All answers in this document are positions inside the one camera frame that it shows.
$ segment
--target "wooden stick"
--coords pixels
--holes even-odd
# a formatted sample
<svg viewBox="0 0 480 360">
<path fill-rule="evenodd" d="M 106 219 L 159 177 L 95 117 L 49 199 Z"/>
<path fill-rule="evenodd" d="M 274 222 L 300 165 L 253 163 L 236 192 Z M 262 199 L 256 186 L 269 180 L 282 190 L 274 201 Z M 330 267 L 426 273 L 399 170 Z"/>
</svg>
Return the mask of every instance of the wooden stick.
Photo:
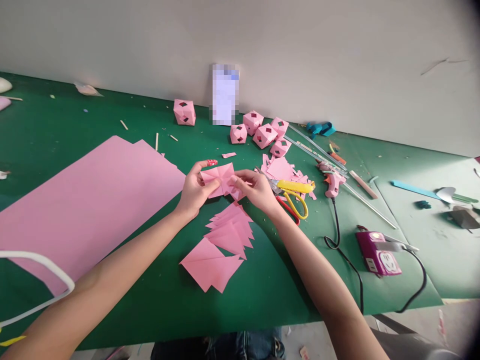
<svg viewBox="0 0 480 360">
<path fill-rule="evenodd" d="M 368 193 L 368 195 L 371 196 L 372 199 L 378 199 L 379 197 L 377 194 L 367 185 L 365 181 L 362 180 L 360 176 L 358 176 L 355 171 L 350 171 L 349 174 L 351 175 L 352 178 L 356 180 L 357 183 L 360 184 L 360 186 Z"/>
<path fill-rule="evenodd" d="M 7 99 L 10 99 L 10 100 L 18 100 L 18 101 L 23 101 L 23 99 L 19 98 L 19 97 L 10 97 L 10 96 L 3 96 L 3 95 L 0 95 L 1 98 L 7 98 Z"/>
</svg>

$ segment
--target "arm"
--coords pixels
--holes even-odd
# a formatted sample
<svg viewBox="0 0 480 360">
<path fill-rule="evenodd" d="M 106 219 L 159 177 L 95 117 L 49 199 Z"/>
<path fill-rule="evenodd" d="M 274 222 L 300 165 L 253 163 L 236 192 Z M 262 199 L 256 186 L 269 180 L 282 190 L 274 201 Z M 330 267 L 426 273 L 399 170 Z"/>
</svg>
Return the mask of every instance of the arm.
<svg viewBox="0 0 480 360">
<path fill-rule="evenodd" d="M 113 252 L 77 281 L 74 291 L 49 306 L 13 344 L 2 360 L 70 359 L 80 342 L 103 320 L 174 236 L 193 218 L 213 190 L 203 184 L 197 162 L 186 176 L 176 209 Z"/>
<path fill-rule="evenodd" d="M 271 219 L 278 230 L 325 322 L 338 359 L 388 360 L 342 278 L 282 209 L 265 176 L 250 170 L 237 171 L 235 175 L 237 177 L 232 179 L 235 186 Z"/>
</svg>

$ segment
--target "scissors blade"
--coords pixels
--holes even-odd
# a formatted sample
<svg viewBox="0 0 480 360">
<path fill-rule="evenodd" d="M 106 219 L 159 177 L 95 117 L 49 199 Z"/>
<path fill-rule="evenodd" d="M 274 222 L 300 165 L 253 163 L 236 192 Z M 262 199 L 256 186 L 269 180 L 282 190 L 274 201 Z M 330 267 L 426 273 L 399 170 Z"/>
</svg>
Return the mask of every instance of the scissors blade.
<svg viewBox="0 0 480 360">
<path fill-rule="evenodd" d="M 270 184 L 270 188 L 275 194 L 280 194 L 282 192 L 282 189 L 277 186 L 276 183 L 274 183 L 268 176 L 265 174 L 262 170 L 259 169 L 258 166 L 255 166 L 255 168 L 258 170 L 258 172 L 266 177 L 268 180 L 268 183 Z"/>
</svg>

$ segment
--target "hand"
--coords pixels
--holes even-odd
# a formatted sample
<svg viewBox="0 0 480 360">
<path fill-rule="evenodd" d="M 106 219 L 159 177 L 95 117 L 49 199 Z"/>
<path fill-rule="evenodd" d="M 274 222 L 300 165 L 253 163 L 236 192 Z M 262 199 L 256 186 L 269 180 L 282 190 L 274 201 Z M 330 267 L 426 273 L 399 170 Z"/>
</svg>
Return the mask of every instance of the hand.
<svg viewBox="0 0 480 360">
<path fill-rule="evenodd" d="M 193 165 L 185 178 L 180 201 L 175 208 L 175 212 L 186 217 L 188 221 L 193 220 L 199 214 L 200 208 L 209 195 L 221 184 L 219 179 L 215 179 L 205 185 L 200 171 L 206 166 L 208 166 L 206 160 L 196 162 Z"/>
<path fill-rule="evenodd" d="M 268 179 L 261 173 L 252 170 L 235 171 L 235 176 L 232 176 L 230 181 L 267 216 L 274 215 L 281 210 Z"/>
</svg>

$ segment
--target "scissors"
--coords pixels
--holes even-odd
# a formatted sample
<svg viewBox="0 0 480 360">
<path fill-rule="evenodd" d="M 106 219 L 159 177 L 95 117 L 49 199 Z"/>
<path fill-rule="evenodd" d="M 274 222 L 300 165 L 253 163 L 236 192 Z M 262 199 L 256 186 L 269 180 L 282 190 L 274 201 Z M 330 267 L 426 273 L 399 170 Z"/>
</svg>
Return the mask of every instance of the scissors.
<svg viewBox="0 0 480 360">
<path fill-rule="evenodd" d="M 258 170 L 260 174 L 265 175 L 266 179 L 268 180 L 268 183 L 270 184 L 271 190 L 275 194 L 276 200 L 280 203 L 280 205 L 282 205 L 285 208 L 285 210 L 287 210 L 290 213 L 290 215 L 293 216 L 293 218 L 295 219 L 295 224 L 297 226 L 300 225 L 300 219 L 305 220 L 309 216 L 309 208 L 307 207 L 305 200 L 303 200 L 300 197 L 300 195 L 296 194 L 295 192 L 311 193 L 315 189 L 315 183 L 313 181 L 310 184 L 303 184 L 300 182 L 293 182 L 293 181 L 286 181 L 286 180 L 272 180 L 262 170 L 260 170 L 258 166 L 255 166 L 255 168 Z M 290 205 L 290 207 L 286 203 L 284 203 L 282 199 L 280 199 L 280 194 L 282 192 L 286 200 L 288 201 L 288 204 Z M 303 213 L 304 213 L 303 216 L 300 215 L 294 203 L 292 202 L 292 199 L 290 199 L 289 195 L 293 195 L 298 200 L 300 200 L 301 204 L 303 205 Z"/>
</svg>

